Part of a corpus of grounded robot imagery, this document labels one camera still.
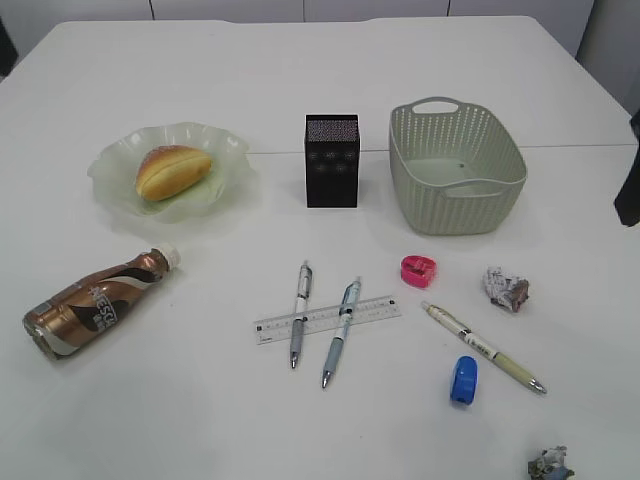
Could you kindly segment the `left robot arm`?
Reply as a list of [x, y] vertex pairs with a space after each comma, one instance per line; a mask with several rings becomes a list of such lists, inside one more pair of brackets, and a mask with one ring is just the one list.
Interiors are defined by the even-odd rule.
[[6, 78], [15, 67], [19, 58], [18, 51], [0, 20], [0, 76]]

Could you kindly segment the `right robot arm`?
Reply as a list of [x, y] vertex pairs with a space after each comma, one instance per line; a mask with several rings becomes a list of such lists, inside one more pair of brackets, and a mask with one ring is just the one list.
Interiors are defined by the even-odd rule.
[[614, 200], [614, 208], [622, 225], [633, 227], [640, 219], [640, 148], [619, 193]]

